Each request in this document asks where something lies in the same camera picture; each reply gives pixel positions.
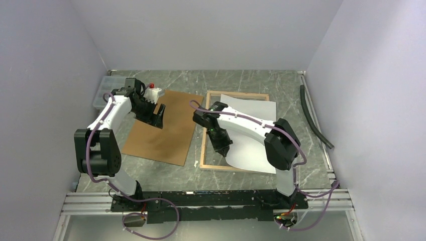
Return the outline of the printed photo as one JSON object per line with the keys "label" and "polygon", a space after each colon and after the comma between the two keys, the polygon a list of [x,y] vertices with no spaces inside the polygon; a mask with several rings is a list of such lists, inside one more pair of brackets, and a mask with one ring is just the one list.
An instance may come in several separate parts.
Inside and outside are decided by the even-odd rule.
{"label": "printed photo", "polygon": [[265,135],[270,132],[269,128],[264,127],[265,124],[272,125],[276,120],[265,120],[244,114],[241,110],[237,110],[230,106],[230,101],[224,101],[225,95],[222,96],[220,102],[225,103],[228,107],[223,109],[229,112],[229,115],[221,114],[218,123],[222,129],[228,131],[236,131],[247,137],[257,140],[264,146]]}

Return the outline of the brown backing board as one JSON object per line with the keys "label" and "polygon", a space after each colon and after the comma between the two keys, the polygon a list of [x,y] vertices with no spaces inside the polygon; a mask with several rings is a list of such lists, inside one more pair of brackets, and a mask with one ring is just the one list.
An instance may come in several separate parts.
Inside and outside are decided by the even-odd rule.
{"label": "brown backing board", "polygon": [[202,103],[203,99],[202,95],[166,90],[159,98],[159,103],[165,105],[163,128],[135,121],[122,153],[184,166],[195,130],[194,109],[189,102]]}

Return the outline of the wooden picture frame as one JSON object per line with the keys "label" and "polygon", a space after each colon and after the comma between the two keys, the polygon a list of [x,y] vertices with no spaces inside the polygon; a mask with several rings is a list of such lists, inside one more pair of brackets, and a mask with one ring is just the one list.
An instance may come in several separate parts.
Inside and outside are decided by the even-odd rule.
{"label": "wooden picture frame", "polygon": [[[206,106],[210,107],[217,100],[230,101],[230,106],[241,110],[244,114],[269,121],[277,120],[276,102],[271,101],[268,94],[240,93],[227,91],[208,91]],[[211,148],[206,129],[203,129],[201,157],[199,167],[202,169],[254,172],[275,174],[275,168],[266,159],[264,146],[255,139],[236,131],[228,131],[233,140],[230,150],[224,158]]]}

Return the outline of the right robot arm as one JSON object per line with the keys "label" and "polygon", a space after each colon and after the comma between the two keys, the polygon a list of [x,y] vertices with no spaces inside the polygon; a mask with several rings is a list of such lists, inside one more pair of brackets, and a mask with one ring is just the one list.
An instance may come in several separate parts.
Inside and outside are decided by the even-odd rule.
{"label": "right robot arm", "polygon": [[296,170],[295,159],[306,156],[300,148],[300,142],[285,119],[277,121],[255,118],[241,113],[225,103],[215,102],[206,109],[195,100],[190,101],[194,109],[193,121],[206,128],[210,142],[216,153],[226,157],[231,144],[228,131],[236,131],[249,137],[264,147],[268,163],[275,168],[278,191],[277,204],[289,208],[296,201]]}

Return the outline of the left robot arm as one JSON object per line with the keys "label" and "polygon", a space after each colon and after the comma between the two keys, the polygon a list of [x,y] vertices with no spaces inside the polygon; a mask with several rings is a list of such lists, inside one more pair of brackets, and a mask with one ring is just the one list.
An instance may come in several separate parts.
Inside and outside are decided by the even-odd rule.
{"label": "left robot arm", "polygon": [[121,88],[103,94],[106,105],[96,120],[74,133],[79,172],[87,174],[93,183],[104,182],[117,196],[124,197],[124,205],[132,211],[143,206],[144,197],[139,182],[121,169],[122,154],[115,133],[131,112],[136,120],[162,129],[165,105],[158,100],[164,94],[154,84],[127,78]]}

